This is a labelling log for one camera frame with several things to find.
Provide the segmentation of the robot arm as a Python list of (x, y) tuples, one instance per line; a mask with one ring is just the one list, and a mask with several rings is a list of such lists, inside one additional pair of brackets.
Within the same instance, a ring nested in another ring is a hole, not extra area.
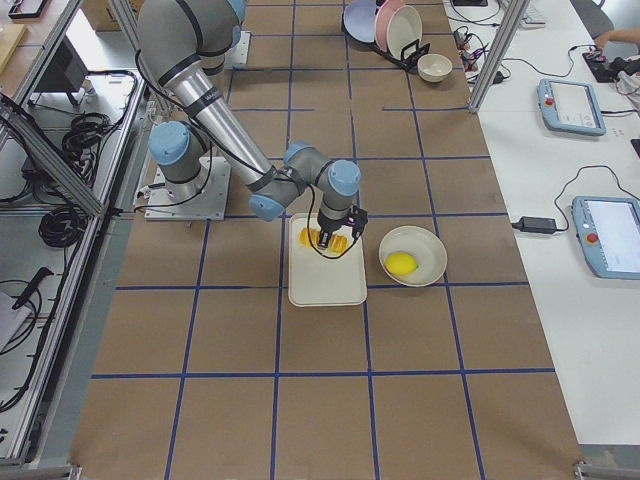
[(234, 116), (212, 77), (239, 39), (245, 19), (243, 1), (146, 1), (139, 10), (137, 34), (142, 59), (157, 84), (173, 93), (182, 109), (238, 169), (251, 192), (255, 215), (271, 221), (305, 190), (320, 190), (316, 241), (325, 250), (343, 226), (359, 239), (366, 211), (355, 204), (361, 171), (347, 160), (331, 160), (297, 142), (276, 168)]

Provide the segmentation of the person hand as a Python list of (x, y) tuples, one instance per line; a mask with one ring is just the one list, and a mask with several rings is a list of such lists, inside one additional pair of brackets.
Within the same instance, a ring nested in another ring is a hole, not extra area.
[(598, 49), (603, 49), (609, 42), (615, 42), (618, 37), (617, 30), (609, 30), (594, 39), (594, 44)]

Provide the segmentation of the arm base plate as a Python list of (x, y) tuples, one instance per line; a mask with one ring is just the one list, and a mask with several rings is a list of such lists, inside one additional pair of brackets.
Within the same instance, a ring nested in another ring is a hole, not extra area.
[(223, 157), (203, 156), (201, 168), (192, 182), (172, 183), (156, 168), (155, 183), (159, 188), (150, 191), (149, 206), (145, 208), (147, 221), (223, 221), (227, 205), (231, 167)]
[(225, 70), (243, 70), (247, 68), (250, 41), (250, 31), (238, 30), (234, 33), (232, 46), (225, 54)]

